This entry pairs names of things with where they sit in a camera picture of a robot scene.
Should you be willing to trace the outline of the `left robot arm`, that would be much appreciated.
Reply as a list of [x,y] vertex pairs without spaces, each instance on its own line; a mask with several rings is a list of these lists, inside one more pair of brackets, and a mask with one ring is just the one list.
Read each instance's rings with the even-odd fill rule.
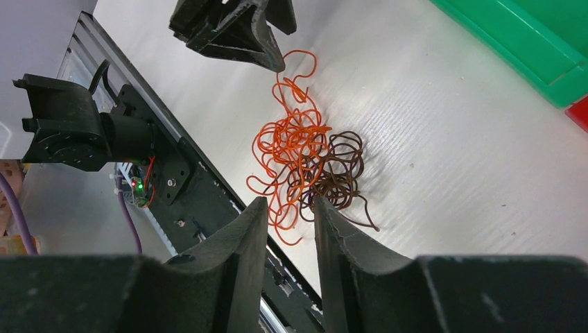
[[[208,58],[248,62],[275,73],[285,63],[272,29],[297,29],[290,1],[179,1],[170,29],[188,48]],[[100,112],[99,85],[112,94],[104,60],[84,87],[66,80],[24,74],[14,86],[26,91],[32,115],[22,121],[33,134],[25,163],[61,163],[99,171],[108,162],[160,164],[183,160],[178,142],[131,85],[113,94],[114,108]]]

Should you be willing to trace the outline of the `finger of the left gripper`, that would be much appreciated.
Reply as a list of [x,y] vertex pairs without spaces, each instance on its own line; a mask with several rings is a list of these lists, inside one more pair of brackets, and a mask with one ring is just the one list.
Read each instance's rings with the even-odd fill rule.
[[291,0],[268,0],[266,19],[281,32],[291,35],[297,30],[297,22]]
[[208,58],[285,70],[266,19],[268,0],[185,0],[176,3],[169,28],[186,47]]

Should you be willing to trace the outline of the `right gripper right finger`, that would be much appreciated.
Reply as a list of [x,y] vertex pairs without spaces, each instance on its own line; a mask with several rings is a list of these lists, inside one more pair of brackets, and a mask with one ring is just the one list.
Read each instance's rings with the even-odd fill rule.
[[587,264],[554,255],[409,259],[315,200],[327,332],[586,332]]

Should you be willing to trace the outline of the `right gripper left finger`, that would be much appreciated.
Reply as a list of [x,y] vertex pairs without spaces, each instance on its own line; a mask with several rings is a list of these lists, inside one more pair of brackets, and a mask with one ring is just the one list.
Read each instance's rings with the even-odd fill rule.
[[166,263],[143,255],[1,258],[2,332],[259,332],[268,203]]

